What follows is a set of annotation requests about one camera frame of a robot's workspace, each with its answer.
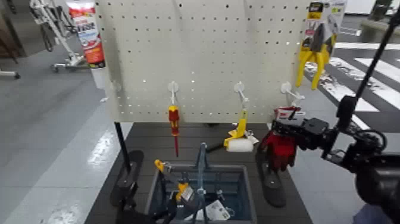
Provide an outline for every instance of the white floor stripe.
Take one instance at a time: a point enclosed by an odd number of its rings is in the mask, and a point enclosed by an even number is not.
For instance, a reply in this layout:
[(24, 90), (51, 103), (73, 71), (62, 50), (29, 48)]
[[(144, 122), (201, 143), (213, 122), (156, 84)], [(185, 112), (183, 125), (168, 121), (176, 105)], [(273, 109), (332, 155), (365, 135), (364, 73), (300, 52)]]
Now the white floor stripe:
[[(355, 80), (362, 80), (365, 76), (365, 73), (363, 71), (350, 65), (341, 58), (333, 57), (330, 59), (329, 63)], [(385, 85), (374, 77), (370, 78), (369, 83), (369, 88), (372, 92), (374, 92), (374, 94), (380, 96), (383, 100), (392, 104), (394, 107), (400, 110), (400, 93), (398, 91)]]
[[(372, 62), (372, 58), (354, 58), (354, 59), (356, 61), (359, 61), (361, 64), (364, 64), (365, 66), (370, 66)], [(378, 63), (376, 64), (375, 71), (400, 83), (400, 69), (389, 63), (379, 60)]]
[[(351, 43), (351, 42), (338, 42), (335, 44), (337, 49), (378, 49), (380, 43)], [(400, 44), (388, 43), (386, 50), (400, 50)]]
[[(306, 63), (305, 65), (306, 71), (310, 73), (314, 73), (317, 70), (317, 67), (313, 63)], [(341, 85), (333, 80), (332, 76), (329, 75), (326, 71), (324, 71), (323, 75), (320, 78), (320, 85), (338, 102), (342, 100), (345, 95), (355, 96), (355, 92), (349, 89), (347, 86)], [(362, 112), (379, 112), (377, 108), (372, 106), (370, 103), (365, 101), (363, 98), (358, 100), (355, 111)]]
[(370, 129), (370, 127), (365, 124), (359, 117), (357, 117), (356, 115), (353, 114), (352, 116), (352, 120), (354, 123), (356, 123), (358, 125), (358, 127), (360, 127), (362, 130), (366, 130), (366, 129)]

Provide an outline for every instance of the caulk tube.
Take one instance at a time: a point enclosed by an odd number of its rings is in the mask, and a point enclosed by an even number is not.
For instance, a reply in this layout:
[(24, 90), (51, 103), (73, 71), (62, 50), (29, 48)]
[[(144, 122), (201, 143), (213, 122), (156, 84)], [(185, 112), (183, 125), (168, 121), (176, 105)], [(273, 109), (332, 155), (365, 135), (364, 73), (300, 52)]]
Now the caulk tube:
[(105, 69), (101, 37), (97, 29), (95, 1), (65, 0), (65, 2), (70, 7), (70, 14), (77, 26), (78, 37), (95, 79), (96, 87), (103, 89), (103, 73), (107, 70)]

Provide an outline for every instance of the floor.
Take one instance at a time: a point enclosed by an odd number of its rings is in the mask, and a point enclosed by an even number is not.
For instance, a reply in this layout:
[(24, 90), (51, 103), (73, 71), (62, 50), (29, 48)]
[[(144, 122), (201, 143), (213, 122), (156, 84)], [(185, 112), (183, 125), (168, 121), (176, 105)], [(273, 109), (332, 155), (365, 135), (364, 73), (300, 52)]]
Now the floor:
[[(343, 26), (358, 29), (360, 19), (346, 17)], [(339, 35), (335, 57), (341, 59), (340, 64), (336, 59), (326, 67), (337, 82), (324, 82), (318, 91), (311, 91), (305, 80), (298, 90), (306, 96), (302, 107), (308, 117), (334, 125), (338, 101), (344, 92), (357, 90), (359, 81), (354, 77), (363, 75), (377, 47), (349, 43), (378, 43), (381, 36), (369, 30), (361, 36)], [(374, 75), (380, 87), (366, 90), (365, 103), (354, 121), (387, 132), (387, 150), (399, 152), (400, 131), (388, 126), (399, 122), (398, 101), (380, 91), (400, 91), (397, 76), (390, 76), (399, 74), (400, 40), (395, 37), (391, 42), (382, 58), (382, 70)], [(70, 43), (79, 51), (75, 39)], [(0, 80), (0, 125), (7, 127), (0, 129), (0, 223), (84, 223), (119, 153), (113, 123), (100, 102), (104, 92), (95, 88), (89, 71), (51, 72), (49, 65), (65, 57), (57, 46), (52, 53), (19, 59), (20, 65), (0, 61), (2, 69), (17, 70), (22, 76)], [(123, 124), (124, 133), (131, 126)], [(350, 142), (351, 138), (341, 136), (335, 148), (345, 149)], [(299, 151), (296, 166), (289, 170), (309, 215), (316, 224), (351, 223), (363, 205), (354, 190), (354, 177), (319, 156), (320, 151)]]

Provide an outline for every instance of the pliers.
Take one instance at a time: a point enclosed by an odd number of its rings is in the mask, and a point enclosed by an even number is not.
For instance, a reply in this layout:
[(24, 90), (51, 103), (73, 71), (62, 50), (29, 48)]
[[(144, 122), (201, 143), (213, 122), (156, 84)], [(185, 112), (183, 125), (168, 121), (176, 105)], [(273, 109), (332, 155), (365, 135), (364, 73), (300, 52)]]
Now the pliers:
[(312, 37), (310, 50), (305, 53), (304, 57), (300, 61), (297, 71), (297, 87), (301, 86), (301, 83), (303, 81), (305, 63), (307, 63), (307, 61), (310, 61), (310, 59), (314, 56), (315, 62), (317, 63), (317, 72), (312, 80), (311, 89), (317, 89), (318, 81), (320, 80), (322, 71), (324, 70), (324, 57), (322, 54), (322, 46), (324, 44), (324, 32), (324, 24), (321, 23), (315, 31), (314, 36)]

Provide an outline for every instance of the black pole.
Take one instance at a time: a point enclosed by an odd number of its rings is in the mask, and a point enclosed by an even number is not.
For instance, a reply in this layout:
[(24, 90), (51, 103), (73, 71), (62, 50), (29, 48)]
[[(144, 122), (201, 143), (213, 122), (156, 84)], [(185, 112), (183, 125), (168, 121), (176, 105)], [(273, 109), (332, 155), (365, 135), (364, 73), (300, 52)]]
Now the black pole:
[(126, 171), (129, 173), (131, 167), (130, 167), (128, 151), (127, 151), (126, 145), (125, 145), (124, 135), (122, 134), (121, 123), (120, 122), (114, 122), (114, 124), (115, 124), (115, 129), (117, 131), (118, 140), (120, 141), (120, 146), (121, 146), (122, 155), (124, 157), (124, 163), (125, 163)]
[(389, 28), (387, 29), (385, 36), (382, 39), (379, 49), (375, 53), (374, 60), (372, 61), (371, 65), (369, 66), (369, 68), (367, 70), (367, 74), (365, 74), (365, 77), (362, 80), (360, 87), (357, 90), (357, 94), (356, 94), (357, 100), (361, 97), (361, 94), (363, 94), (364, 89), (368, 84), (368, 80), (371, 78), (372, 74), (374, 73), (375, 66), (378, 63), (380, 57), (382, 56), (383, 51), (385, 50), (386, 44), (388, 44), (390, 37), (392, 36), (393, 32), (395, 31), (395, 28), (399, 25), (399, 21), (400, 21), (400, 10), (398, 10), (396, 12), (396, 14), (390, 19)]

